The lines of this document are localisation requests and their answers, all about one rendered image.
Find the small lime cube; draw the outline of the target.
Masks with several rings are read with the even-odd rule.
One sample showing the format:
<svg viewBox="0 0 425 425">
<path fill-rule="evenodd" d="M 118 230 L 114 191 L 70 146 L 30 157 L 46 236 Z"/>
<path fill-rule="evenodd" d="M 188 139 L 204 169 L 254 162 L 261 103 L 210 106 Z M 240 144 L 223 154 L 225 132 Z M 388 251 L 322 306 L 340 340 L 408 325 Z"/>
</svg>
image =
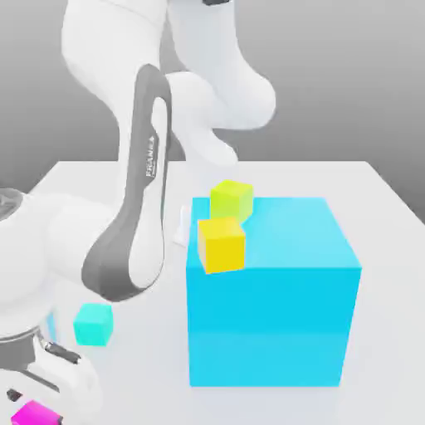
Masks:
<svg viewBox="0 0 425 425">
<path fill-rule="evenodd" d="M 253 186 L 233 180 L 224 180 L 211 189 L 210 217 L 234 217 L 245 222 L 253 210 Z"/>
</svg>

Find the large cyan box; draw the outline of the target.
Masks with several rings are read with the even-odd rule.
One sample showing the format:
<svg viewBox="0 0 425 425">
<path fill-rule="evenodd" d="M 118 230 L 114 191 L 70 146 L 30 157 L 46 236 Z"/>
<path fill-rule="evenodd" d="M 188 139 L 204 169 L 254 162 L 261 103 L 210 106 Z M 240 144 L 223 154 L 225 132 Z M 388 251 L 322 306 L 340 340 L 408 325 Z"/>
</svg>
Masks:
<svg viewBox="0 0 425 425">
<path fill-rule="evenodd" d="M 323 198 L 256 198 L 245 266 L 207 274 L 192 228 L 186 262 L 194 387 L 336 387 L 362 267 Z"/>
</svg>

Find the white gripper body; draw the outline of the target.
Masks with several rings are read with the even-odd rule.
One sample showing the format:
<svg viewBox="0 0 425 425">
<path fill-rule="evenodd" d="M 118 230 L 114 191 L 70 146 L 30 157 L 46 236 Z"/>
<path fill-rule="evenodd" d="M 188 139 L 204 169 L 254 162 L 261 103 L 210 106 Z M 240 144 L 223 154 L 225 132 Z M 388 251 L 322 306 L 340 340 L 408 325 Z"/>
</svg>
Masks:
<svg viewBox="0 0 425 425">
<path fill-rule="evenodd" d="M 62 425 L 93 425 L 102 409 L 102 390 L 90 361 L 75 364 L 36 351 L 36 361 L 22 371 L 0 369 L 0 389 L 18 391 L 62 417 Z"/>
</svg>

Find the small turquoise cube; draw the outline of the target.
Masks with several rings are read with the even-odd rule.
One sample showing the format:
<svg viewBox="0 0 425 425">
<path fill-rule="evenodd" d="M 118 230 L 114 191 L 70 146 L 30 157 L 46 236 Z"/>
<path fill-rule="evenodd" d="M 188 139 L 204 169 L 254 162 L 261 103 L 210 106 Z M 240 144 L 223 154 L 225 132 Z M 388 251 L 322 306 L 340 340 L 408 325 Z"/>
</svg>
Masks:
<svg viewBox="0 0 425 425">
<path fill-rule="evenodd" d="M 106 346 L 114 329 L 112 307 L 84 303 L 73 321 L 73 329 L 78 345 Z"/>
</svg>

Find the small yellow cube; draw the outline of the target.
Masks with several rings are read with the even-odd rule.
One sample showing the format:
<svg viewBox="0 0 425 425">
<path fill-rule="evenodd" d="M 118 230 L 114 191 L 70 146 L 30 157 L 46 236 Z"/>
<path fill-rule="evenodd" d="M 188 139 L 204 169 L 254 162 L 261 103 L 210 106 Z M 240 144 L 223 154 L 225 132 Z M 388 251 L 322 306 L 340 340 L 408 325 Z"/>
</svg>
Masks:
<svg viewBox="0 0 425 425">
<path fill-rule="evenodd" d="M 246 233 L 234 217 L 198 221 L 198 256 L 207 274 L 245 266 Z"/>
</svg>

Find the small magenta cube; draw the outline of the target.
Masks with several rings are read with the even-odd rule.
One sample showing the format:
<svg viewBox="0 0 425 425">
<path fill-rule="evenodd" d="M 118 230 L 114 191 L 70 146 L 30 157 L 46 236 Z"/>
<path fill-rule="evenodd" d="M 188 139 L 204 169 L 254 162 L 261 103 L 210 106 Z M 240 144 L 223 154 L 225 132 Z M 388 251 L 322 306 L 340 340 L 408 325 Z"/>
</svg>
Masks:
<svg viewBox="0 0 425 425">
<path fill-rule="evenodd" d="M 24 404 L 12 417 L 12 425 L 62 425 L 63 417 L 32 400 Z"/>
</svg>

